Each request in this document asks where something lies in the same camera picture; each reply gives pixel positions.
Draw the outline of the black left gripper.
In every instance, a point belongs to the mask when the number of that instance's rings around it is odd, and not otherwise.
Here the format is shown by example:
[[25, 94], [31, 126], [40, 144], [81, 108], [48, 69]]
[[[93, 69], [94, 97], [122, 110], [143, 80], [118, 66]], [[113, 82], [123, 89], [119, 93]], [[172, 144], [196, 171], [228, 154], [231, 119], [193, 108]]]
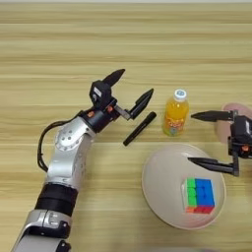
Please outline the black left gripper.
[[[106, 76], [102, 81], [112, 87], [120, 80], [124, 72], [124, 69], [116, 70]], [[135, 106], [130, 110], [130, 113], [115, 104], [109, 105], [105, 109], [92, 107], [89, 110], [81, 111], [80, 116], [95, 133], [99, 133], [110, 122], [116, 120], [119, 116], [122, 116], [126, 120], [129, 120], [130, 118], [135, 119], [138, 117], [147, 107], [153, 93], [154, 90], [150, 89], [142, 94], [135, 102]]]

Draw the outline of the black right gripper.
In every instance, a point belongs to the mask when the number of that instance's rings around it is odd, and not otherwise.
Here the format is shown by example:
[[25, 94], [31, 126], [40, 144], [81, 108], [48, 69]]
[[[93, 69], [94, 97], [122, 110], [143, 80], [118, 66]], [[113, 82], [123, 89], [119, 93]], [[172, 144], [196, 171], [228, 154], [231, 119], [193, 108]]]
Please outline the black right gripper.
[[207, 170], [239, 175], [239, 158], [252, 158], [252, 119], [239, 115], [237, 110], [209, 110], [191, 115], [201, 121], [232, 121], [228, 137], [228, 154], [232, 156], [232, 165], [220, 163], [216, 159], [205, 157], [189, 157], [189, 160]]

